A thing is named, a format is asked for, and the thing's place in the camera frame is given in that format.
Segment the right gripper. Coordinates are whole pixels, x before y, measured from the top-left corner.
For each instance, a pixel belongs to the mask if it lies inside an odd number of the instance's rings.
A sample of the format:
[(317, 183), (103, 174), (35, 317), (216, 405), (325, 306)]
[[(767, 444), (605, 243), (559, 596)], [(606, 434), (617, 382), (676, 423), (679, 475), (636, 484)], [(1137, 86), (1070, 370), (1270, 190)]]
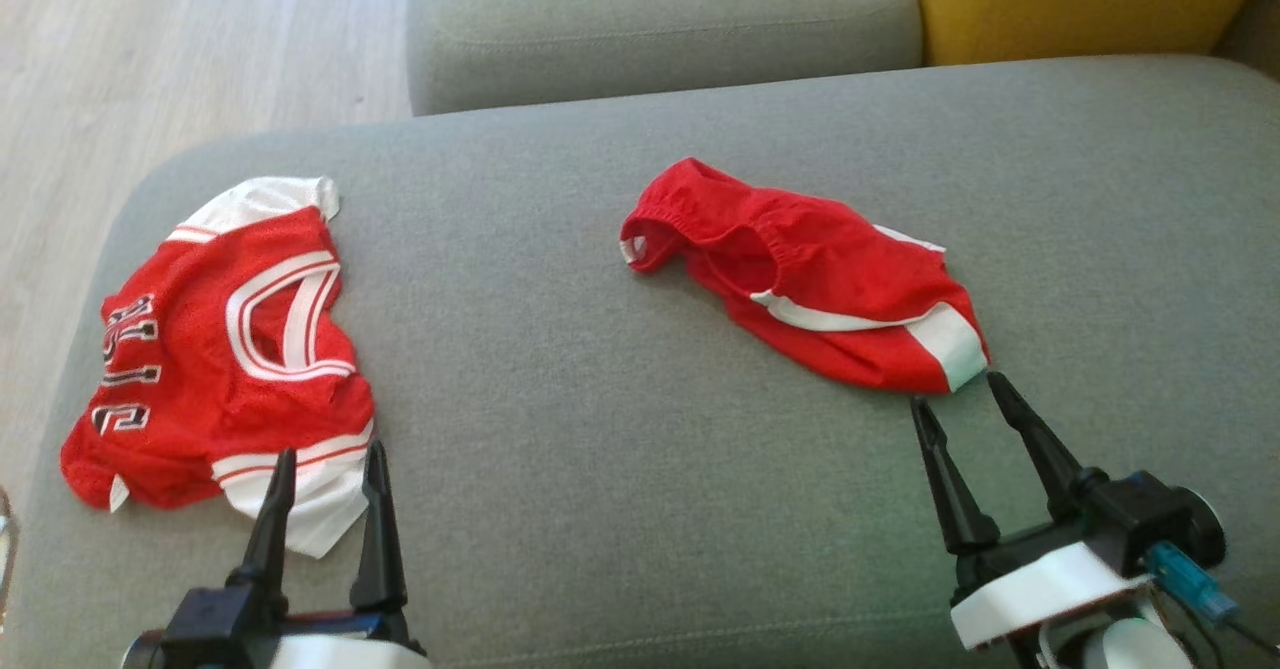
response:
[[(1091, 522), (1080, 482), (1103, 478), (1084, 467), (1006, 374), (987, 382), (1007, 426), (1021, 437), (1055, 523)], [(1075, 527), (1042, 526), (1000, 540), (952, 460), (947, 435), (924, 397), (911, 420), (943, 545), (955, 556), (950, 620), (969, 652), (1002, 645), (1014, 652), (1149, 652), (1153, 577), (1146, 558), (1112, 558)]]

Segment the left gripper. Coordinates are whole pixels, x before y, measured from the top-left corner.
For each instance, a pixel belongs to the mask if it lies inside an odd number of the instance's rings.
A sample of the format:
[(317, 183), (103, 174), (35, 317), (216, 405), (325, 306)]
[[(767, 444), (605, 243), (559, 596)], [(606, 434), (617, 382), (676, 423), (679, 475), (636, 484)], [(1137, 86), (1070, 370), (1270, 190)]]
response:
[[(296, 450), (287, 446), (227, 587), (189, 590), (164, 627), (131, 643), (124, 668), (431, 666), (422, 646), (410, 638), (404, 618), (394, 614), (408, 594), (387, 450), (378, 437), (367, 452), (364, 542), (349, 590), (349, 605), (360, 613), (284, 615), (269, 608), (264, 592), (282, 595), (296, 464)], [(233, 587), (242, 585), (251, 587)]]

